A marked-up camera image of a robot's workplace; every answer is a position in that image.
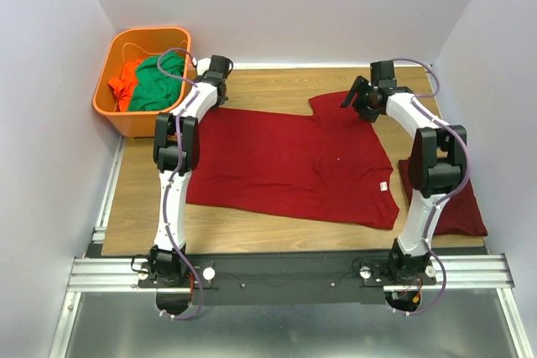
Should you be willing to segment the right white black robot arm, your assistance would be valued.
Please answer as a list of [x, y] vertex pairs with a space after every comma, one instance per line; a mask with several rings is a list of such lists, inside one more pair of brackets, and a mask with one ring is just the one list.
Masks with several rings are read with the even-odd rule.
[[391, 282], [407, 283], [426, 271], [441, 214], [469, 180], [467, 131], [439, 118], [410, 88], [399, 85], [392, 60], [372, 62], [370, 78], [358, 76], [341, 107], [351, 107], [367, 122], [391, 117], [413, 138], [409, 213], [384, 269]]

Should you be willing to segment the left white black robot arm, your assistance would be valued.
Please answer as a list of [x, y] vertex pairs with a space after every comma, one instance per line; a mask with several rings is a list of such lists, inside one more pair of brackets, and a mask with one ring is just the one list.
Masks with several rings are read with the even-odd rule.
[[159, 171], [159, 223], [146, 262], [133, 271], [145, 286], [184, 287], [196, 279], [185, 259], [185, 202], [190, 178], [201, 156], [199, 124], [227, 100], [227, 78], [234, 64], [213, 55], [195, 62], [197, 77], [189, 94], [170, 112], [156, 117], [153, 159]]

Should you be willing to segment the red t-shirt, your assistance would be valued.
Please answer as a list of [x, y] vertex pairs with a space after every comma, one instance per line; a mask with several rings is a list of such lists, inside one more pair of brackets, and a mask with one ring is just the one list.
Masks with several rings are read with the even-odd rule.
[[373, 125], [342, 109], [343, 98], [310, 98], [309, 116], [209, 111], [188, 203], [392, 229], [392, 164]]

